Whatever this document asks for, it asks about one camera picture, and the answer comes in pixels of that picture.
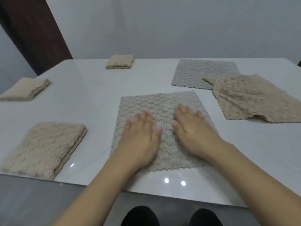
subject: hand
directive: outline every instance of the hand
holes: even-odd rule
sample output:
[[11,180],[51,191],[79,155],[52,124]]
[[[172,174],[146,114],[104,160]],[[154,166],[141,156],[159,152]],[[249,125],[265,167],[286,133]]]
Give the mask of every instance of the hand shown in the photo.
[[178,121],[172,122],[173,129],[190,153],[207,160],[228,144],[208,124],[200,111],[194,113],[190,107],[179,104],[175,108],[175,115]]
[[148,112],[136,114],[133,122],[126,121],[124,132],[114,156],[130,163],[135,170],[152,162],[159,150],[162,128],[153,131],[153,116]]

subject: dark brown door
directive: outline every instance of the dark brown door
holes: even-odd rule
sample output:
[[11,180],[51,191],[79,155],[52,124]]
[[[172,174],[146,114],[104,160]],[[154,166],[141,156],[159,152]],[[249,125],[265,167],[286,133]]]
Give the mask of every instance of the dark brown door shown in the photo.
[[0,0],[0,23],[37,75],[73,59],[46,0]]

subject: textured towel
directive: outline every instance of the textured towel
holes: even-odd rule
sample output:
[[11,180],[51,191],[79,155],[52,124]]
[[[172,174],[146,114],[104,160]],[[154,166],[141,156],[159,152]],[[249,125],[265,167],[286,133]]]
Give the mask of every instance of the textured towel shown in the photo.
[[235,62],[181,59],[173,76],[172,86],[212,89],[203,77],[221,77],[240,74]]
[[113,55],[107,62],[106,69],[129,69],[133,62],[133,55]]
[[152,95],[122,97],[112,142],[111,154],[116,150],[127,119],[134,114],[147,110],[153,114],[153,125],[163,128],[160,149],[157,157],[146,171],[174,170],[186,167],[208,165],[204,160],[193,156],[179,144],[173,132],[171,122],[175,119],[174,108],[182,103],[193,110],[200,110],[204,118],[214,128],[207,111],[194,91],[177,93],[159,93]]
[[226,119],[245,120],[254,115],[269,122],[301,122],[301,102],[268,80],[254,75],[205,77]]
[[0,95],[0,101],[30,101],[51,82],[46,79],[21,78],[10,89]]
[[1,170],[53,180],[86,132],[83,124],[38,123],[4,159]]

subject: white wall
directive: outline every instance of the white wall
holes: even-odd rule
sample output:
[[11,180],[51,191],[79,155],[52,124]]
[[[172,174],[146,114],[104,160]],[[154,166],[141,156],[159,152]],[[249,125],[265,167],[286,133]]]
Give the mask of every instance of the white wall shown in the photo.
[[0,25],[0,94],[22,77],[37,75]]
[[301,60],[300,0],[46,0],[74,59]]

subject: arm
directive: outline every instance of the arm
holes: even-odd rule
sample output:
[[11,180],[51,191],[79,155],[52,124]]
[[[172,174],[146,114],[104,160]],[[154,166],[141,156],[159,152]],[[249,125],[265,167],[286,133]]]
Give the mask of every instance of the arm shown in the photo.
[[205,121],[181,104],[172,126],[187,150],[213,166],[231,183],[262,226],[301,225],[301,197],[260,169]]
[[132,123],[126,122],[115,153],[54,226],[104,224],[122,187],[152,161],[159,149],[162,129],[153,131],[152,126],[152,115],[147,112],[137,114]]

